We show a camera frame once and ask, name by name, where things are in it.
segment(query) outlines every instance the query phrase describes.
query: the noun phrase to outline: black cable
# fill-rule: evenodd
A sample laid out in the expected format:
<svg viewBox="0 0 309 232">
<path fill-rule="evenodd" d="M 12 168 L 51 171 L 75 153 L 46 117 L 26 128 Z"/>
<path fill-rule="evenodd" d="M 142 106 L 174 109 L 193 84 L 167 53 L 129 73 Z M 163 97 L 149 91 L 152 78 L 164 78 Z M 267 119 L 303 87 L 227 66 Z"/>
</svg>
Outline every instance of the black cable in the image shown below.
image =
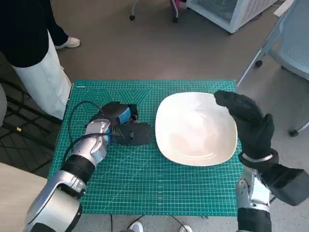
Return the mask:
<svg viewBox="0 0 309 232">
<path fill-rule="evenodd" d="M 72 139 L 72 132 L 71 132 L 71 121 L 72 121 L 72 118 L 73 118 L 73 114 L 75 112 L 75 110 L 77 109 L 78 106 L 82 105 L 82 104 L 85 104 L 85 103 L 89 103 L 89 104 L 92 104 L 94 105 L 95 107 L 98 108 L 98 110 L 100 110 L 102 113 L 102 109 L 99 107 L 98 104 L 94 103 L 93 101 L 81 101 L 80 103 L 78 103 L 76 106 L 74 106 L 74 108 L 72 109 L 72 112 L 70 114 L 70 117 L 69 117 L 69 122 L 68 122 L 68 132 L 69 132 L 69 139 L 70 139 L 70 143 L 72 144 L 73 142 L 73 139 Z"/>
<path fill-rule="evenodd" d="M 112 232 L 112 215 L 111 215 L 111 232 Z"/>
<path fill-rule="evenodd" d="M 276 199 L 277 197 L 273 197 L 272 199 L 270 199 L 269 204 L 273 203 Z"/>
<path fill-rule="evenodd" d="M 90 138 L 90 137 L 96 137 L 96 136 L 103 136 L 103 135 L 112 135 L 112 133 L 91 133 L 91 134 L 85 134 L 81 137 L 79 137 L 78 139 L 75 139 L 70 146 L 68 146 L 67 150 L 65 151 L 63 158 L 62 158 L 62 163 L 61 165 L 63 165 L 63 163 L 66 161 L 67 155 L 69 153 L 69 151 L 71 150 L 71 148 L 73 148 L 73 146 L 75 144 L 77 144 L 79 141 L 86 139 L 86 138 Z"/>
<path fill-rule="evenodd" d="M 258 20 L 261 16 L 262 16 L 263 13 L 259 13 L 256 17 L 254 17 L 253 19 L 250 20 L 250 22 L 253 22 L 255 20 Z"/>
<path fill-rule="evenodd" d="M 178 221 L 178 223 L 185 229 L 185 231 L 189 232 L 189 231 L 187 230 L 187 228 L 184 227 L 184 225 L 183 225 L 180 221 Z"/>
</svg>

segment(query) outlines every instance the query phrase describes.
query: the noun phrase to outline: white plate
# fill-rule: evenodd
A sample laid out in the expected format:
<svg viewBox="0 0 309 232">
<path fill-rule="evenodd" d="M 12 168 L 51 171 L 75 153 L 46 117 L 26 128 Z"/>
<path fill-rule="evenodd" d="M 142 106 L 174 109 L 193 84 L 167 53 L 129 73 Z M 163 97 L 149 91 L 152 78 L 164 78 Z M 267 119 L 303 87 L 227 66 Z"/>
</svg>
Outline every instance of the white plate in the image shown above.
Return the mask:
<svg viewBox="0 0 309 232">
<path fill-rule="evenodd" d="M 237 146 L 234 119 L 208 93 L 177 93 L 165 98 L 156 113 L 155 137 L 166 158 L 193 166 L 223 163 Z"/>
</svg>

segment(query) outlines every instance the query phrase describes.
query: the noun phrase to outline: shoe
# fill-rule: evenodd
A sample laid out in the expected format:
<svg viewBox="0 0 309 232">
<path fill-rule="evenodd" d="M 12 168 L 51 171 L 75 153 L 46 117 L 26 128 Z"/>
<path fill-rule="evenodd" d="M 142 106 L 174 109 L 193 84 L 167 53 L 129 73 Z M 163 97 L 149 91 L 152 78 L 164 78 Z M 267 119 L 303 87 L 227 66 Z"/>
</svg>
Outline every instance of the shoe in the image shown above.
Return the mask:
<svg viewBox="0 0 309 232">
<path fill-rule="evenodd" d="M 134 222 L 130 226 L 130 230 L 133 230 L 134 232 L 144 232 L 143 225 L 139 221 Z"/>
<path fill-rule="evenodd" d="M 188 225 L 183 225 L 183 226 L 181 226 L 180 227 L 180 230 L 179 230 L 179 232 L 193 232 L 193 230 L 191 229 L 191 227 L 190 226 L 188 226 Z"/>
<path fill-rule="evenodd" d="M 80 44 L 81 44 L 81 41 L 79 39 L 76 39 L 74 37 L 69 37 L 68 40 L 64 44 L 60 46 L 55 46 L 55 48 L 56 49 L 61 49 L 64 47 L 73 48 L 73 47 L 78 47 Z"/>
</svg>

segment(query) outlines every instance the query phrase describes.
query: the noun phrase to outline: concrete floor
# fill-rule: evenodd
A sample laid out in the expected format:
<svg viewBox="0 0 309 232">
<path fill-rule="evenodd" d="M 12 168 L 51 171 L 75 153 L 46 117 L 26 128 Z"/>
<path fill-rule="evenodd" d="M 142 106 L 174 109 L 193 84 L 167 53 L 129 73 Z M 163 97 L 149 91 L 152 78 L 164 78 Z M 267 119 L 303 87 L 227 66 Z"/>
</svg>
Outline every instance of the concrete floor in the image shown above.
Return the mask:
<svg viewBox="0 0 309 232">
<path fill-rule="evenodd" d="M 261 18 L 229 35 L 192 10 L 181 10 L 181 22 L 171 22 L 167 0 L 141 0 L 136 20 L 128 18 L 132 1 L 53 1 L 56 20 L 82 45 L 64 49 L 59 57 L 71 81 L 77 79 L 235 79 L 253 58 L 276 18 L 274 7 Z M 275 135 L 272 147 L 281 163 L 309 172 L 309 130 L 289 138 L 287 130 L 309 119 L 308 81 L 280 68 L 268 58 L 253 69 L 239 93 L 256 100 L 272 113 Z M 309 201 L 290 207 L 275 201 L 271 208 L 273 231 L 307 231 Z M 113 231 L 126 228 L 138 216 L 113 216 Z M 234 232 L 235 217 L 178 217 L 194 232 Z M 171 217 L 145 216 L 146 232 L 177 232 Z M 109 232 L 110 216 L 82 215 L 75 232 Z"/>
</svg>

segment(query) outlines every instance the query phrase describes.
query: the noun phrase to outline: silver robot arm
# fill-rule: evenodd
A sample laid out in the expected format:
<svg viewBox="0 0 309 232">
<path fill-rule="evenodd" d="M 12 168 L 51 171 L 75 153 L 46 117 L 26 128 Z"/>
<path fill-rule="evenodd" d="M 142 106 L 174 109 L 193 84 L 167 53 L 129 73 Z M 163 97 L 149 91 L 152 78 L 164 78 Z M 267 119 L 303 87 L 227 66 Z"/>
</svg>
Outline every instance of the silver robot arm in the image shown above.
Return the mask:
<svg viewBox="0 0 309 232">
<path fill-rule="evenodd" d="M 85 134 L 105 133 L 110 121 L 96 119 L 87 125 Z M 24 232 L 69 232 L 78 222 L 87 182 L 106 156 L 108 136 L 81 140 L 61 169 L 47 181 L 27 212 Z"/>
</svg>

